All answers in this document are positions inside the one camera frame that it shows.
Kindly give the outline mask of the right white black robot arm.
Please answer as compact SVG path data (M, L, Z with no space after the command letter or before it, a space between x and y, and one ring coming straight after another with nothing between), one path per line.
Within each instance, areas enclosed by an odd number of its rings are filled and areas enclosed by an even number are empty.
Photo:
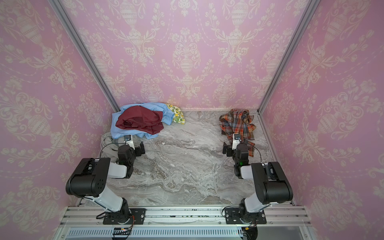
M249 149L246 144L223 144L223 154L234 161L235 176L252 180L253 193L241 200L237 208L222 210L228 225L266 224L265 209L293 199L293 190L280 163L249 163Z

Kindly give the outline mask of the plaid red orange cloth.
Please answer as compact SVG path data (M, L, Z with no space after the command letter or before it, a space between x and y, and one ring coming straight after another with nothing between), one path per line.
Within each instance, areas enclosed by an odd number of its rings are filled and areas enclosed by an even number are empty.
M241 140L246 140L249 147L249 156L254 157L255 140L254 131L257 127L253 124L254 115L249 110L232 109L228 113L219 117L219 125L222 134L226 135L229 140L233 140L233 134L240 134Z

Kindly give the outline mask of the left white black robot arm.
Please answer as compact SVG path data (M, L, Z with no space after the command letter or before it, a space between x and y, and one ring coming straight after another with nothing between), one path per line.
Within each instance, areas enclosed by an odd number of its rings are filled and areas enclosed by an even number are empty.
M129 179L137 157L145 154L145 146L124 144L118 148L118 160L110 158L83 158L66 183L70 196L89 200L104 209L96 219L104 225L142 225L146 209L130 209L127 200L116 195L108 186L107 179Z

